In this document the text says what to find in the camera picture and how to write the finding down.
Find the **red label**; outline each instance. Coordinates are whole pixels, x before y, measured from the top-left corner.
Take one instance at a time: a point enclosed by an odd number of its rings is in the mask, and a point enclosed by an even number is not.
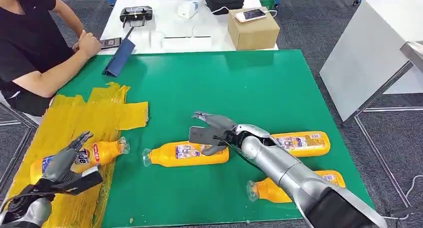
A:
[[[97,162],[100,161],[100,155],[98,154],[98,148],[97,148],[97,144],[93,145],[93,151],[94,151],[94,158]]]

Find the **yellow tape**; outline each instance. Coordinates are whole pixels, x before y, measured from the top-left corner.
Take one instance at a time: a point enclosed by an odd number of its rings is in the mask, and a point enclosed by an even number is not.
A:
[[[88,142],[115,141],[119,130],[144,127],[148,103],[124,104],[128,86],[110,82],[106,88],[93,88],[88,102],[81,96],[57,95],[16,173],[7,197],[17,195],[29,184],[31,164],[57,153],[83,131],[94,136]],[[57,195],[45,228],[101,227],[112,181],[114,163],[101,168],[103,183],[78,196]]]

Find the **gray floor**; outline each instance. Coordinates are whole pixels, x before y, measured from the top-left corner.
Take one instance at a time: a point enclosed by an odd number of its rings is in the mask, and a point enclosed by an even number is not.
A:
[[[106,0],[64,0],[71,6],[85,24],[86,30],[100,36],[112,10]],[[341,132],[345,144],[354,160],[367,191],[375,204],[376,210],[387,215],[389,211],[403,207],[387,176],[376,161],[364,136],[356,124],[343,126],[336,109],[318,76],[325,59],[333,49],[342,34],[356,7],[351,4],[354,0],[281,0],[279,13],[276,17],[281,32],[277,44],[280,49],[301,49],[310,70],[315,77],[323,97]],[[55,17],[60,30],[71,45],[75,38],[63,22]],[[377,101],[378,106],[392,104],[418,105],[423,103],[421,96],[384,96]],[[408,190],[412,178],[423,174],[423,159],[421,144],[423,143],[423,126],[419,123],[423,113],[378,113],[363,114],[361,119],[374,138],[381,153],[389,163],[393,174],[397,177],[402,189]],[[0,111],[0,121],[7,117]],[[0,171],[9,161],[14,148],[23,133],[19,125],[0,127]],[[421,204],[423,198],[423,181],[418,180],[414,191],[410,194],[412,204]],[[388,221],[389,227],[395,227],[395,222]],[[305,227],[301,220],[214,225],[203,227]],[[408,220],[401,221],[401,228],[423,227],[423,216],[413,215]]]

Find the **person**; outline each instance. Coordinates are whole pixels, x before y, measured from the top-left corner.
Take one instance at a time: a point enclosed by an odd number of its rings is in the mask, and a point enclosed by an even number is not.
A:
[[[79,38],[72,48],[51,10]],[[100,51],[61,0],[0,0],[0,21],[0,90],[12,108],[33,116],[42,116],[56,91]]]

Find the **silver robotic arm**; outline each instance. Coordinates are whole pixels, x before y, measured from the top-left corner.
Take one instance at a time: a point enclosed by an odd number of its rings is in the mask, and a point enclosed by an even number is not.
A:
[[[254,163],[287,193],[310,228],[387,228],[385,219],[361,199],[316,175],[279,147],[263,129],[249,124],[236,125],[223,116],[203,112],[196,112],[193,117],[210,127],[191,127],[190,142],[210,144],[213,152],[227,144],[238,149],[235,150],[238,154]]]
[[[83,132],[51,158],[35,185],[26,186],[19,195],[6,200],[0,209],[0,228],[40,228],[51,214],[55,194],[75,196],[101,183],[103,179],[97,167],[81,174],[70,169],[77,152],[92,136],[88,131]]]

